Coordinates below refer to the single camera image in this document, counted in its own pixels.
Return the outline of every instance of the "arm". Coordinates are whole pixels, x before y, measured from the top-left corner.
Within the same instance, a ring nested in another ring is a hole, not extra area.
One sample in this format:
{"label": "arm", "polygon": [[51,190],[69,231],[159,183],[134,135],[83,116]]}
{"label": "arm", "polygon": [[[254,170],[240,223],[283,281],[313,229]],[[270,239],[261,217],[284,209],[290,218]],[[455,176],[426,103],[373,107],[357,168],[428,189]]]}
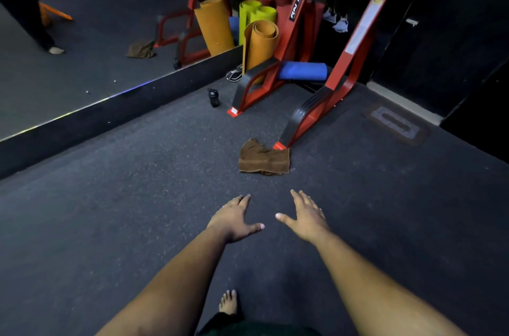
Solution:
{"label": "arm", "polygon": [[246,225],[250,196],[235,198],[211,219],[207,229],[178,253],[97,336],[188,336],[193,334],[210,281],[227,243],[257,233]]}
{"label": "arm", "polygon": [[464,336],[436,309],[403,288],[335,236],[321,209],[304,192],[291,191],[297,220],[276,218],[315,245],[361,336]]}

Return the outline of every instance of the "bare foot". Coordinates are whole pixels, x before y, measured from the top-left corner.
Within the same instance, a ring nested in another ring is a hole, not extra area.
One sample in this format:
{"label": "bare foot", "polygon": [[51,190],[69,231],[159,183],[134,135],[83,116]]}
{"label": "bare foot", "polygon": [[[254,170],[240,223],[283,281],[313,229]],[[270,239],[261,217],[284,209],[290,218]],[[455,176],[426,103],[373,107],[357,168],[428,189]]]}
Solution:
{"label": "bare foot", "polygon": [[62,48],[58,48],[58,47],[51,47],[49,50],[48,50],[49,53],[51,53],[52,55],[61,55],[63,54],[65,51],[62,49]]}
{"label": "bare foot", "polygon": [[235,290],[226,291],[221,297],[220,312],[227,315],[235,315],[237,313],[237,292]]}

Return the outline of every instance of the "red gym machine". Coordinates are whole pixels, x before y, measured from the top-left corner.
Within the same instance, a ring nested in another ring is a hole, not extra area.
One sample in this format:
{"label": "red gym machine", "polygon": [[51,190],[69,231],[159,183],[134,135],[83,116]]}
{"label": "red gym machine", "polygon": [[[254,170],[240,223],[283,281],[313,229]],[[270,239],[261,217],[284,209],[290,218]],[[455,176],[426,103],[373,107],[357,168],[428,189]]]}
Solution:
{"label": "red gym machine", "polygon": [[[173,66],[175,69],[178,69],[184,65],[192,64],[198,60],[205,59],[210,56],[209,50],[204,49],[193,54],[186,54],[187,42],[189,39],[201,35],[201,30],[199,27],[194,28],[194,9],[196,8],[197,1],[196,0],[188,0],[187,8],[180,10],[178,12],[169,13],[165,16],[161,16],[157,21],[156,28],[156,40],[154,47],[162,47],[168,44],[178,43],[177,44],[177,55],[175,57]],[[186,28],[180,35],[172,35],[170,37],[164,37],[164,24],[166,21],[178,17],[186,17]]]}
{"label": "red gym machine", "polygon": [[[295,25],[301,16],[302,4],[305,1],[294,0],[274,57],[247,71],[239,81],[232,107],[228,111],[231,116],[237,117],[242,114],[284,84],[277,76],[281,62],[287,60],[289,41],[295,32]],[[274,145],[275,149],[290,147],[350,92],[366,61],[375,37],[374,24],[385,2],[386,0],[370,0],[327,82],[295,110],[279,141]],[[263,84],[250,92],[252,83],[263,74],[266,74]]]}

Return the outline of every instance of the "yellow yoga mat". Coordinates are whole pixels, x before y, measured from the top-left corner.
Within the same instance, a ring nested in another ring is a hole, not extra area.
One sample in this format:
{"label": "yellow yoga mat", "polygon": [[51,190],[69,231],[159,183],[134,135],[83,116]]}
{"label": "yellow yoga mat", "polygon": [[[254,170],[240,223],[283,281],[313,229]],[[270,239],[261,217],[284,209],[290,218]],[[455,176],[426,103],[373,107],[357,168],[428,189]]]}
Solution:
{"label": "yellow yoga mat", "polygon": [[[274,55],[278,35],[277,25],[268,20],[255,21],[246,27],[242,74]],[[260,76],[254,83],[263,82],[264,78],[265,75]]]}
{"label": "yellow yoga mat", "polygon": [[244,31],[246,26],[251,23],[251,14],[256,12],[260,6],[262,6],[262,3],[255,0],[247,0],[239,5],[239,45],[244,44]]}
{"label": "yellow yoga mat", "polygon": [[228,11],[223,0],[207,0],[194,10],[201,34],[205,39],[210,56],[216,56],[235,47]]}
{"label": "yellow yoga mat", "polygon": [[272,7],[259,7],[256,12],[251,14],[250,19],[252,23],[258,20],[268,20],[276,24],[277,10]]}

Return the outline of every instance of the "hand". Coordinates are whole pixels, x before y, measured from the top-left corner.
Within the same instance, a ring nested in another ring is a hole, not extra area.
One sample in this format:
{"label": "hand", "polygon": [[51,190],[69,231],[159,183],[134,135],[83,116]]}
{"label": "hand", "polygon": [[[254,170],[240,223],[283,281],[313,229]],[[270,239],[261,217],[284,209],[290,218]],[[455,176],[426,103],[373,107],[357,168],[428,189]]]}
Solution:
{"label": "hand", "polygon": [[276,219],[292,229],[300,239],[310,243],[315,243],[324,233],[330,233],[325,216],[315,202],[304,191],[291,190],[290,193],[295,202],[297,220],[282,213],[277,213]]}
{"label": "hand", "polygon": [[214,227],[226,236],[229,243],[240,241],[265,228],[264,224],[246,225],[244,217],[251,196],[238,196],[221,207],[212,217],[207,228]]}

